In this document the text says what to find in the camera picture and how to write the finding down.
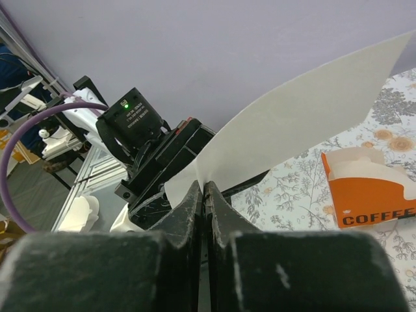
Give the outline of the white paper coffee filter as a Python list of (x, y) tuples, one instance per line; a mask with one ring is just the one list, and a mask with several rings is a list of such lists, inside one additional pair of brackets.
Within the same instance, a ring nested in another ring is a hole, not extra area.
[(407, 32), (333, 60), (255, 100), (166, 182), (170, 205), (179, 205), (193, 183), (212, 181), (225, 191), (360, 124), (411, 36)]

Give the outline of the orange coffee filter box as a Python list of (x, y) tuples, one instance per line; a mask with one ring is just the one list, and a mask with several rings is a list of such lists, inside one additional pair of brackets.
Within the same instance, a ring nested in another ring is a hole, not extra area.
[(387, 166), (381, 151), (344, 148), (321, 159), (339, 228), (415, 216), (415, 182), (402, 166)]

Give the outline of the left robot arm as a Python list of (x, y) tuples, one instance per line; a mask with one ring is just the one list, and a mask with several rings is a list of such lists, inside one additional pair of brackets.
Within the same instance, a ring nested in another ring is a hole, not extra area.
[(127, 170), (116, 195), (123, 198), (126, 216), (149, 229), (171, 209), (164, 184), (188, 164), (215, 132), (196, 118), (171, 128), (145, 97), (132, 88), (111, 107), (70, 109), (63, 115), (87, 142), (111, 154)]

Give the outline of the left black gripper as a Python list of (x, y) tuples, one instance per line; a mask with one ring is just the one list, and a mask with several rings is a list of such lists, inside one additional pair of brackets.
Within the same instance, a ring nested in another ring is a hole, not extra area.
[(129, 177), (115, 194), (127, 202), (127, 218), (147, 230), (172, 208), (164, 184), (191, 163), (215, 132), (198, 119), (183, 120), (175, 129), (138, 152)]

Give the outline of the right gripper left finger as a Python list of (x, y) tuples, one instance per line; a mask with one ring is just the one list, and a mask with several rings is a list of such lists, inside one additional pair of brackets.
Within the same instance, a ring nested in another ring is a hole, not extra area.
[(202, 193), (151, 229), (33, 233), (1, 267), (2, 311), (196, 311)]

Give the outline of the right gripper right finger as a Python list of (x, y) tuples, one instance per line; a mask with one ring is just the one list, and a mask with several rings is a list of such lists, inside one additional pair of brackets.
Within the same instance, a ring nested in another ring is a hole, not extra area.
[(261, 231), (204, 187), (213, 311), (408, 311), (388, 256), (362, 231)]

